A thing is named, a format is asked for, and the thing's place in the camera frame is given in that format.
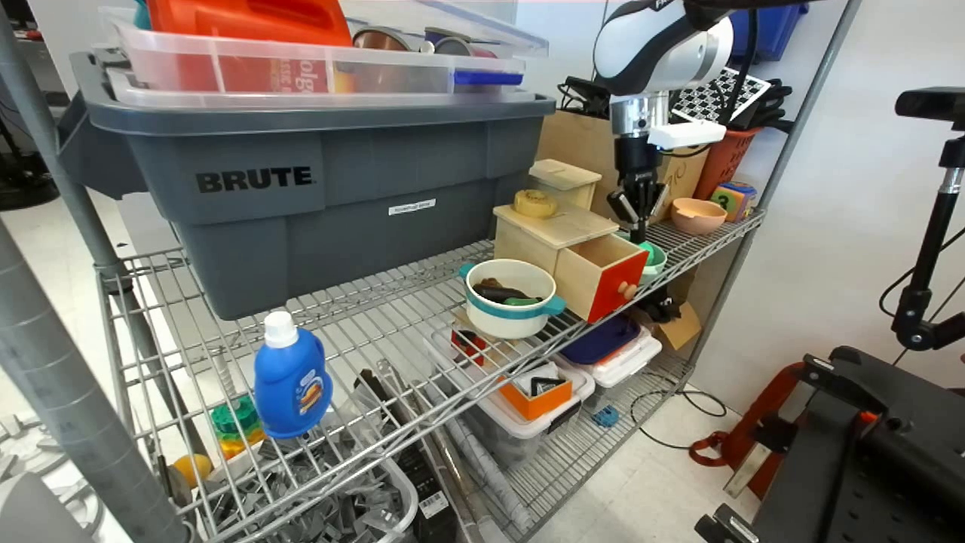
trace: blue detergent bottle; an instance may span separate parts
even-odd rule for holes
[[[289,311],[264,316],[264,344],[252,358],[252,399],[275,441],[307,434],[332,405],[326,347],[297,330]]]

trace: bottle cap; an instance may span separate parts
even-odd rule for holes
[[[297,340],[297,325],[289,311],[272,311],[264,316],[264,347],[286,350]]]

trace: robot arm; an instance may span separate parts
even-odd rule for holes
[[[787,6],[795,0],[628,0],[593,42],[596,85],[613,93],[619,190],[616,214],[629,238],[644,241],[644,219],[657,198],[655,123],[667,121],[667,91],[714,78],[732,48],[731,10]]]

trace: bottle label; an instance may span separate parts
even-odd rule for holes
[[[314,405],[321,405],[324,399],[324,377],[316,371],[307,371],[303,379],[297,379],[297,418],[306,418]]]

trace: red tool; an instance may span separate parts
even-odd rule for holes
[[[151,0],[163,33],[351,45],[337,0]]]

